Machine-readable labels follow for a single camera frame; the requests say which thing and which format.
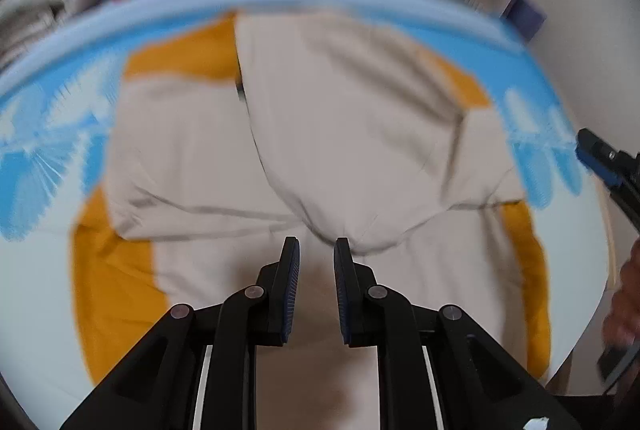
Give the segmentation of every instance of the wall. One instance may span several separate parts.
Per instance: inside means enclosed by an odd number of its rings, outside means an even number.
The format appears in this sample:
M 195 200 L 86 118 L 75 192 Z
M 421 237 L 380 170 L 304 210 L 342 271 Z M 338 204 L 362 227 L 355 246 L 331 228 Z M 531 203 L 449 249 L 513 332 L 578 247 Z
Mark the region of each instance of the wall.
M 504 7 L 509 0 L 495 0 Z M 613 146 L 640 151 L 640 0 L 533 0 L 547 14 L 530 43 L 576 126 L 589 126 Z M 619 263 L 636 233 L 610 205 Z M 602 351 L 603 298 L 574 353 L 572 394 L 600 394 L 594 363 Z

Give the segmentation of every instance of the purple object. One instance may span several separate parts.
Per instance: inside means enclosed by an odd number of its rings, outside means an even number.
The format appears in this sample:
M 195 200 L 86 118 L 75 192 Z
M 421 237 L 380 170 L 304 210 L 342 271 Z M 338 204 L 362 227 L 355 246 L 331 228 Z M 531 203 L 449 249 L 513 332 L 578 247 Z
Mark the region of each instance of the purple object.
M 546 20 L 546 15 L 530 0 L 511 0 L 502 16 L 515 27 L 526 42 L 531 41 Z

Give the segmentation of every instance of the person's hand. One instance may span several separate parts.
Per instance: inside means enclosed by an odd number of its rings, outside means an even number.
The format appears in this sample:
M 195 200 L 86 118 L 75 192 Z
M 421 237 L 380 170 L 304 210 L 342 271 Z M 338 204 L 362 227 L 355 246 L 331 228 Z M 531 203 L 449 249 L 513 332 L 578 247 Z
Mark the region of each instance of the person's hand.
M 611 300 L 611 311 L 602 325 L 608 346 L 628 347 L 640 339 L 640 238 L 631 248 L 631 259 L 620 271 L 622 287 Z

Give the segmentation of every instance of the ironing board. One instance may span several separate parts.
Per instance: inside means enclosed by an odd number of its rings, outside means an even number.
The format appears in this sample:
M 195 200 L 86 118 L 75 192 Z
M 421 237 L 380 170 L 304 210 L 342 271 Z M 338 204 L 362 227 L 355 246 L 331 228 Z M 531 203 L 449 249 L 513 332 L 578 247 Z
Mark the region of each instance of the ironing board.
M 300 3 L 392 25 L 482 82 L 548 259 L 549 377 L 573 349 L 608 276 L 598 195 L 551 85 L 497 17 L 451 0 L 116 0 L 0 76 L 0 373 L 40 430 L 58 428 L 94 386 L 74 324 L 69 230 L 102 175 L 127 53 L 228 8 Z

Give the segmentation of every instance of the screw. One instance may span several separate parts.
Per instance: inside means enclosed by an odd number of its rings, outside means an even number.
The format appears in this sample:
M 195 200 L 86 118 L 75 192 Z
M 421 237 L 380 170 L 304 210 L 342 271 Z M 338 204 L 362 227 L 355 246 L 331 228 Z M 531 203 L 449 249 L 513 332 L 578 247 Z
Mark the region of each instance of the screw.
M 367 292 L 371 298 L 376 300 L 381 300 L 388 294 L 388 291 L 382 285 L 372 285 Z
M 264 295 L 264 289 L 259 285 L 252 285 L 244 290 L 244 296 L 247 298 L 260 298 L 262 295 Z
M 442 315 L 447 318 L 447 320 L 460 320 L 462 318 L 462 311 L 456 307 L 455 305 L 447 305 L 442 310 Z
M 184 318 L 189 314 L 190 308 L 185 304 L 177 304 L 171 307 L 171 317 L 176 320 L 180 320 L 180 318 Z

